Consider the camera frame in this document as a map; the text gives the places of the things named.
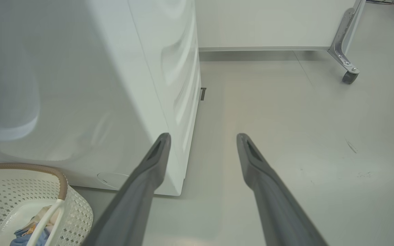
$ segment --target laundry basket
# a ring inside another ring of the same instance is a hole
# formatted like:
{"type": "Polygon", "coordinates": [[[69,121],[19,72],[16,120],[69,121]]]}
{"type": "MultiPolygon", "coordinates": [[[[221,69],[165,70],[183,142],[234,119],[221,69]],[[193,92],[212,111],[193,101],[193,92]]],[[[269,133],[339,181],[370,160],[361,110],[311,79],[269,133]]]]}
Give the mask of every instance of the laundry basket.
{"type": "Polygon", "coordinates": [[[50,205],[28,245],[36,245],[54,212],[59,214],[46,245],[80,245],[91,229],[92,209],[68,185],[64,174],[40,165],[0,163],[0,245],[8,246],[16,230],[50,205]]]}

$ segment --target blue clothing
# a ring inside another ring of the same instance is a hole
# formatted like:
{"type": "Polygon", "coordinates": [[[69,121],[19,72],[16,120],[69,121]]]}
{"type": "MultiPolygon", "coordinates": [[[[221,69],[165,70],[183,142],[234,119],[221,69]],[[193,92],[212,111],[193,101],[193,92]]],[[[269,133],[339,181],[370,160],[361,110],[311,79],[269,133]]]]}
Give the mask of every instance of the blue clothing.
{"type": "MultiPolygon", "coordinates": [[[[31,234],[22,236],[22,234],[26,233],[27,230],[17,230],[15,231],[16,238],[13,239],[10,243],[10,246],[27,246],[28,240],[30,240],[31,234]]],[[[48,233],[47,229],[44,229],[42,234],[39,237],[39,240],[37,240],[36,246],[45,246],[47,243],[48,237],[50,234],[48,233]]]]}

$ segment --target perforated basket wall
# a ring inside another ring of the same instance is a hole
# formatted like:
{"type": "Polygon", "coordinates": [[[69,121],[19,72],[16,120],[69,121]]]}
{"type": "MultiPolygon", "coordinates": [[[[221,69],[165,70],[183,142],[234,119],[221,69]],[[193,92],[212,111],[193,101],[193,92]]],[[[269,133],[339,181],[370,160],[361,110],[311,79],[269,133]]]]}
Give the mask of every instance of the perforated basket wall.
{"type": "MultiPolygon", "coordinates": [[[[0,170],[0,226],[22,201],[56,200],[59,180],[51,175],[27,170],[0,170]]],[[[55,227],[53,245],[80,245],[92,226],[92,209],[83,197],[68,186],[61,225],[55,227]]]]}

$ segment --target white washing machine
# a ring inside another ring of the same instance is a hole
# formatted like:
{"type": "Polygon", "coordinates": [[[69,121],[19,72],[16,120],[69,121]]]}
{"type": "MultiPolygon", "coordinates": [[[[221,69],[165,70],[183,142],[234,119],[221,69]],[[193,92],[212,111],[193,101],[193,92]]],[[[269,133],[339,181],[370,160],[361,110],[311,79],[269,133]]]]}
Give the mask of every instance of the white washing machine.
{"type": "Polygon", "coordinates": [[[194,0],[0,0],[0,162],[117,190],[169,132],[178,196],[200,85],[194,0]]]}

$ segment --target basket rim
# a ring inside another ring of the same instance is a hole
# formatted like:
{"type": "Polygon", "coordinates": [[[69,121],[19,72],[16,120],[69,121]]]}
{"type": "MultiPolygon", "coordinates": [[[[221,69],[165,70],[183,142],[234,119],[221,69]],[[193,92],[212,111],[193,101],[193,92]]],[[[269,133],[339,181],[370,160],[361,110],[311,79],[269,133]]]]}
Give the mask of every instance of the basket rim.
{"type": "Polygon", "coordinates": [[[66,179],[65,175],[56,168],[36,165],[36,164],[27,164],[27,163],[0,163],[0,170],[1,169],[28,170],[28,171],[52,174],[59,179],[59,183],[60,183],[58,199],[62,199],[62,200],[66,199],[68,193],[68,180],[66,179]]]}

